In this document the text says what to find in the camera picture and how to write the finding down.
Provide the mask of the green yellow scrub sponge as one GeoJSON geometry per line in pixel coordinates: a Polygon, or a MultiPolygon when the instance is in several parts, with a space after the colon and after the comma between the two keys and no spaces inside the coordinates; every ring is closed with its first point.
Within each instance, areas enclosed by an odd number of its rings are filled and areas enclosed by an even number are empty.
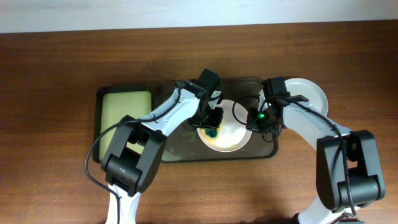
{"type": "Polygon", "coordinates": [[[207,141],[216,141],[221,134],[222,127],[223,124],[220,124],[217,129],[201,129],[200,132],[207,141]]]}

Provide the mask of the pale pink plate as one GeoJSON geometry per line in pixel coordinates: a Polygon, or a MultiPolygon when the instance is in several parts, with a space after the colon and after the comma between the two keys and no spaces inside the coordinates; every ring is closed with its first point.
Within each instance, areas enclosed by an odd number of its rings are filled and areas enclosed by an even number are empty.
{"type": "Polygon", "coordinates": [[[221,134],[216,141],[207,141],[201,135],[200,130],[197,133],[201,141],[210,149],[218,152],[233,152],[241,149],[251,138],[252,132],[246,129],[245,124],[240,121],[247,118],[248,111],[239,103],[234,104],[233,100],[223,100],[217,107],[223,108],[223,124],[221,134]]]}

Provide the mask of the pale blue plate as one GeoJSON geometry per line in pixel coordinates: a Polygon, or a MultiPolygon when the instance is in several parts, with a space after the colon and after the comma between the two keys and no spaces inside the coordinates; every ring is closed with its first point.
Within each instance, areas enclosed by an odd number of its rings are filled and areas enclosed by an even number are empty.
{"type": "Polygon", "coordinates": [[[314,82],[304,78],[290,78],[285,81],[287,90],[292,96],[302,95],[319,111],[323,116],[328,113],[328,100],[325,92],[314,82]]]}

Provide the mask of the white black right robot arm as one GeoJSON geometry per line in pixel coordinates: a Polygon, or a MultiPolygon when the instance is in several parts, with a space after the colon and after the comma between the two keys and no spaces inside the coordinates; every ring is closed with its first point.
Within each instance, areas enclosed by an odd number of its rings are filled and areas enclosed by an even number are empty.
{"type": "Polygon", "coordinates": [[[293,223],[357,222],[357,211],[381,200],[386,186],[374,135],[352,131],[322,115],[303,95],[292,96],[282,77],[262,82],[259,106],[246,128],[277,140],[283,129],[299,134],[316,150],[317,197],[293,223]]]}

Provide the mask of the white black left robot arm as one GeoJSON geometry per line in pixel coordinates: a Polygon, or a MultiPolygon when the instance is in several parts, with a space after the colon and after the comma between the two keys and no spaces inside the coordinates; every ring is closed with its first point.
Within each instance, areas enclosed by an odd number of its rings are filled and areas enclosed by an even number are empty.
{"type": "Polygon", "coordinates": [[[105,187],[111,195],[107,223],[134,223],[139,197],[159,170],[167,138],[182,123],[217,129],[223,110],[217,73],[205,69],[196,80],[178,82],[170,98],[140,118],[123,117],[101,158],[105,187]]]}

